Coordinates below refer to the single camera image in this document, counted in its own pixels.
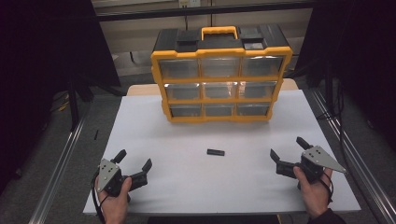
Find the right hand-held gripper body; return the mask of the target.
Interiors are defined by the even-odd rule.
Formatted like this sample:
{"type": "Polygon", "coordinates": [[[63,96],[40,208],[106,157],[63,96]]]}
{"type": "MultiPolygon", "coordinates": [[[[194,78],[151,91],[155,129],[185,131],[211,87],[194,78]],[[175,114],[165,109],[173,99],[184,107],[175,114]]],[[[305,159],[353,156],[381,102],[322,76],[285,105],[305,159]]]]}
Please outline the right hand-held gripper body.
{"type": "Polygon", "coordinates": [[[309,183],[319,180],[325,168],[330,168],[336,172],[345,174],[347,169],[344,168],[336,159],[327,153],[322,147],[315,146],[305,150],[301,155],[300,162],[287,162],[280,160],[276,163],[276,173],[290,178],[296,178],[293,168],[300,167],[309,183]]]}

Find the person's right hand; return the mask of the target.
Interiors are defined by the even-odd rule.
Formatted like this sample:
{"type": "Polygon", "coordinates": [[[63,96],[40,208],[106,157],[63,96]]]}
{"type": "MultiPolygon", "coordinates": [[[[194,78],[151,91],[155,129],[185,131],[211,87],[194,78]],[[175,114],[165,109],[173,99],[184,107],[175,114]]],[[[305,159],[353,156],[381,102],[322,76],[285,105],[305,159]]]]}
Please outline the person's right hand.
{"type": "Polygon", "coordinates": [[[324,214],[328,210],[329,191],[331,185],[332,170],[326,168],[324,170],[321,181],[310,184],[306,179],[303,170],[295,166],[293,172],[300,182],[302,198],[306,213],[315,219],[324,214]]]}

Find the yellow black drawer organizer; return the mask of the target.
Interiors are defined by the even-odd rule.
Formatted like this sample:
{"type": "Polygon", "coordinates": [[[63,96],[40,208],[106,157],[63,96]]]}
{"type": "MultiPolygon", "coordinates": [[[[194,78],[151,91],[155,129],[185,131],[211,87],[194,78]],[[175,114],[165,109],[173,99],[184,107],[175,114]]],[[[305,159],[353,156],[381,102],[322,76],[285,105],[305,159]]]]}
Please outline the yellow black drawer organizer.
{"type": "MultiPolygon", "coordinates": [[[[283,83],[285,68],[290,63],[292,49],[276,24],[261,24],[255,26],[222,26],[203,27],[196,30],[163,29],[159,32],[154,49],[151,53],[151,72],[159,86],[162,95],[163,113],[171,122],[177,121],[169,118],[164,111],[163,98],[165,96],[162,75],[160,74],[159,61],[174,59],[202,59],[209,57],[252,57],[252,56],[281,56],[283,65],[280,69],[279,88],[276,91],[276,100],[283,83]]],[[[273,102],[270,115],[267,119],[236,120],[236,122],[267,121],[273,115],[273,102]]],[[[207,120],[207,121],[232,121],[232,120],[207,120]]],[[[203,120],[190,120],[193,122],[206,122],[203,120]]]]}

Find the white wall socket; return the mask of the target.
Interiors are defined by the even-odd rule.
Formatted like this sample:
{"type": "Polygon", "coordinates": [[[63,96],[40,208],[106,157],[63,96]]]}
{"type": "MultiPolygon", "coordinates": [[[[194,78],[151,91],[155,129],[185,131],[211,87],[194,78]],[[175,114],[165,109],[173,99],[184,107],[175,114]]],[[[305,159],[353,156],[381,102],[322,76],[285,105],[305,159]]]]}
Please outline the white wall socket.
{"type": "Polygon", "coordinates": [[[201,0],[178,0],[178,4],[180,8],[199,7],[201,0]]]}

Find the person's left hand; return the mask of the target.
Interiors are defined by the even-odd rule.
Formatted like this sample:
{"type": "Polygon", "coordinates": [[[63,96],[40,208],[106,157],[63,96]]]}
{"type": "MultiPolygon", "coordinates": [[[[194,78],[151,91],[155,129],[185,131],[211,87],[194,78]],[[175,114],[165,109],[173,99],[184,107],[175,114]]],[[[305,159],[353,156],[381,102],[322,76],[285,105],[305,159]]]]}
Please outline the person's left hand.
{"type": "Polygon", "coordinates": [[[124,224],[128,214],[128,192],[132,178],[127,177],[121,186],[118,197],[109,196],[104,190],[97,193],[106,224],[124,224]]]}

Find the black stand leg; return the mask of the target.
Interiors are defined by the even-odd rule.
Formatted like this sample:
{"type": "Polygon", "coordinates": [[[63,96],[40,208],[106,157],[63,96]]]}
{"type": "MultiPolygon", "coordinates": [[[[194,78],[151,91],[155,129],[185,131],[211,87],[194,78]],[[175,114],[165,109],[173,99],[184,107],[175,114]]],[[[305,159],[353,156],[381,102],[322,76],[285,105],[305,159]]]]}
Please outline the black stand leg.
{"type": "Polygon", "coordinates": [[[68,81],[68,96],[69,96],[70,112],[72,118],[71,132],[73,132],[77,128],[79,123],[79,113],[78,113],[77,93],[72,78],[70,78],[68,81]]]}

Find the clear plastic drawer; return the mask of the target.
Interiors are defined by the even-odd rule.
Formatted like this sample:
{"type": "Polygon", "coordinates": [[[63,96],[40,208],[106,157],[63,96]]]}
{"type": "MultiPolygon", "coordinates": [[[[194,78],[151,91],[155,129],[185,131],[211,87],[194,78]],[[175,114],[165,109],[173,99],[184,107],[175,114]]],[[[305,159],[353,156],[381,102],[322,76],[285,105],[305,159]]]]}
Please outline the clear plastic drawer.
{"type": "Polygon", "coordinates": [[[269,105],[267,103],[243,103],[236,106],[238,116],[265,116],[269,105]]]}

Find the metal floor rail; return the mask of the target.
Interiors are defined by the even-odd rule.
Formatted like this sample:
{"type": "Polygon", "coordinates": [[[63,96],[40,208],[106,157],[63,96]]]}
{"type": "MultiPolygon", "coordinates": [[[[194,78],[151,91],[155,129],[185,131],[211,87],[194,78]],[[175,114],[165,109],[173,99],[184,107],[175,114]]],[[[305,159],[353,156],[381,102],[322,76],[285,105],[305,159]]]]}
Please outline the metal floor rail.
{"type": "Polygon", "coordinates": [[[363,186],[366,187],[375,206],[385,219],[385,223],[396,224],[396,205],[391,201],[391,198],[377,181],[374,174],[367,166],[367,163],[363,160],[358,148],[353,144],[347,132],[343,129],[343,121],[330,112],[330,109],[326,106],[325,97],[319,90],[311,90],[310,94],[320,108],[321,114],[319,116],[328,123],[338,139],[342,158],[346,163],[346,167],[352,165],[353,169],[357,172],[363,186]]]}
{"type": "Polygon", "coordinates": [[[53,200],[55,199],[58,188],[60,187],[65,169],[70,161],[71,155],[74,152],[90,110],[91,107],[89,105],[82,109],[82,115],[80,116],[75,128],[68,135],[62,154],[57,161],[53,172],[51,173],[49,183],[40,197],[40,200],[35,207],[35,211],[33,212],[28,224],[45,224],[49,210],[53,204],[53,200]]]}

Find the black horizontal bar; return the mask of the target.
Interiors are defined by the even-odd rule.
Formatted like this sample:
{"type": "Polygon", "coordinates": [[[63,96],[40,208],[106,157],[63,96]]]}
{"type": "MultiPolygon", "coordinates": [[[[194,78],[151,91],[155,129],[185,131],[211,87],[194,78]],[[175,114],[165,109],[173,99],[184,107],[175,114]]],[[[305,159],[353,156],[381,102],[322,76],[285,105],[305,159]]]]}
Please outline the black horizontal bar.
{"type": "Polygon", "coordinates": [[[171,9],[155,9],[155,10],[135,11],[135,12],[99,13],[95,17],[95,19],[97,21],[127,21],[127,20],[157,19],[157,18],[167,18],[167,17],[199,16],[199,15],[210,15],[210,14],[301,9],[301,8],[314,7],[317,3],[318,0],[300,0],[294,2],[276,2],[276,3],[248,4],[248,5],[233,5],[233,6],[186,7],[186,8],[171,8],[171,9]]]}

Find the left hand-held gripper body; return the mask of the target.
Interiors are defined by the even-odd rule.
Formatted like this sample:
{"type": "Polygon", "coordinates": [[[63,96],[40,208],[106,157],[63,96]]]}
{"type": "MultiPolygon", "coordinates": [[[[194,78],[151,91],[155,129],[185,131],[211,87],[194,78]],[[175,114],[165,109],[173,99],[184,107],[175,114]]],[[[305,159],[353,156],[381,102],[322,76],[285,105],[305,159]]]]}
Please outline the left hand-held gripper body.
{"type": "MultiPolygon", "coordinates": [[[[143,171],[131,175],[132,186],[130,191],[146,186],[148,183],[147,174],[143,171]]],[[[121,186],[127,175],[121,173],[121,168],[118,163],[113,160],[102,159],[99,166],[97,191],[105,191],[111,197],[118,197],[120,195],[121,186]]]]}

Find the grid of clear drawers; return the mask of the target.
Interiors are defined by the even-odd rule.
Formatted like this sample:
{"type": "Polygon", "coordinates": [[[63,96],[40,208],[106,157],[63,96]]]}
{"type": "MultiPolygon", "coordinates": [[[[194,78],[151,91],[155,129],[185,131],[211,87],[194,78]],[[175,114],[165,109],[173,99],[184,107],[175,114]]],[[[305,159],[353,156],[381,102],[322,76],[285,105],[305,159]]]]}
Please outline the grid of clear drawers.
{"type": "Polygon", "coordinates": [[[177,121],[267,119],[279,88],[281,56],[159,61],[164,111],[177,121]],[[265,116],[238,116],[236,106],[267,103],[265,116]]]}

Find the wooden table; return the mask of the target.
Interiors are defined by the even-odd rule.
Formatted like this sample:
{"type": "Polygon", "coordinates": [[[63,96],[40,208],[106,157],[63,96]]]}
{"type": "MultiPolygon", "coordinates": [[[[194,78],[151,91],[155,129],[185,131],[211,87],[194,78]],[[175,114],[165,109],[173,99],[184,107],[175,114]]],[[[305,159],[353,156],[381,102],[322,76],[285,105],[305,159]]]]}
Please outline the wooden table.
{"type": "MultiPolygon", "coordinates": [[[[298,90],[296,82],[291,78],[284,78],[281,85],[282,91],[295,91],[298,90]]],[[[160,95],[160,89],[157,84],[141,84],[132,85],[128,91],[127,96],[137,95],[160,95]]]]}

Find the black curtain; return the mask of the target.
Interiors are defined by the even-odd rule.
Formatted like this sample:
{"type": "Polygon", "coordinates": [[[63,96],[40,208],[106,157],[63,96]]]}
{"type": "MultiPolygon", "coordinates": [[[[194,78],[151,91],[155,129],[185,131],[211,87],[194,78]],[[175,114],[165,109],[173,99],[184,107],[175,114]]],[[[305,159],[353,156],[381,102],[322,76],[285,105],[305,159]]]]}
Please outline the black curtain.
{"type": "Polygon", "coordinates": [[[338,77],[396,151],[396,0],[313,1],[296,68],[338,77]]]}
{"type": "Polygon", "coordinates": [[[31,154],[52,97],[120,80],[92,0],[0,0],[0,194],[31,154]]]}

